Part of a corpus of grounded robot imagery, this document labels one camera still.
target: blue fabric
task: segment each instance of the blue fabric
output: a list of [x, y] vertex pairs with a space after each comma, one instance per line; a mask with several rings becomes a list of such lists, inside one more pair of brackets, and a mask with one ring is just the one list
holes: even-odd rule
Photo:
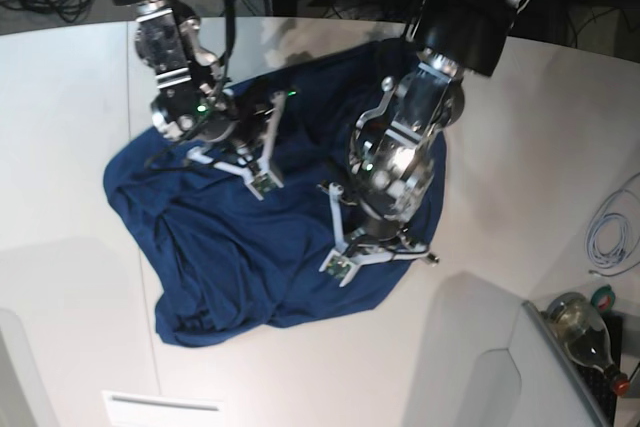
[[[275, 153], [285, 188], [263, 202], [239, 178], [217, 170], [146, 171], [145, 159], [167, 145], [154, 129], [110, 162], [104, 176], [109, 203], [164, 288], [156, 306], [164, 342], [217, 344], [261, 324], [290, 327], [373, 309], [389, 294], [409, 262], [367, 266], [344, 288], [318, 272], [333, 233], [329, 199], [317, 184], [336, 180], [327, 158], [345, 165], [355, 120], [380, 99], [379, 72], [400, 77], [413, 58], [386, 41], [270, 74], [275, 86], [293, 85], [300, 93], [287, 102]], [[188, 148], [175, 149], [163, 165], [179, 166]], [[442, 211], [442, 137], [434, 152], [435, 179], [411, 225], [427, 242]]]

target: white table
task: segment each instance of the white table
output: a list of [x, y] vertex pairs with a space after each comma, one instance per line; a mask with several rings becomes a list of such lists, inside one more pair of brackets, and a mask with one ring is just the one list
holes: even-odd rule
[[[483, 339], [508, 340], [522, 298], [544, 304], [593, 284], [584, 226], [640, 170], [640, 66], [510, 39], [492, 79], [465, 80], [466, 111], [448, 132], [438, 268], [415, 265], [372, 312], [262, 327], [207, 349], [162, 344], [159, 283], [100, 182], [108, 159], [150, 126], [155, 84], [134, 28], [0, 38], [0, 308], [25, 325], [62, 426], [107, 426], [101, 389], [220, 400], [231, 427], [451, 425]], [[222, 51], [222, 29], [205, 22], [203, 44]], [[241, 19], [231, 77], [399, 31]], [[638, 274], [613, 286], [640, 311]], [[483, 315], [497, 306], [499, 318]], [[632, 407], [621, 403], [617, 423]]]

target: bottle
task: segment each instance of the bottle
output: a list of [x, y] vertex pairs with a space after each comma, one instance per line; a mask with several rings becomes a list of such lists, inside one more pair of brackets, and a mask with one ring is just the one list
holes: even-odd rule
[[611, 339], [598, 311], [582, 295], [570, 292], [554, 300], [547, 321], [567, 356], [576, 364], [599, 370], [618, 396], [629, 390], [629, 379], [611, 359]]

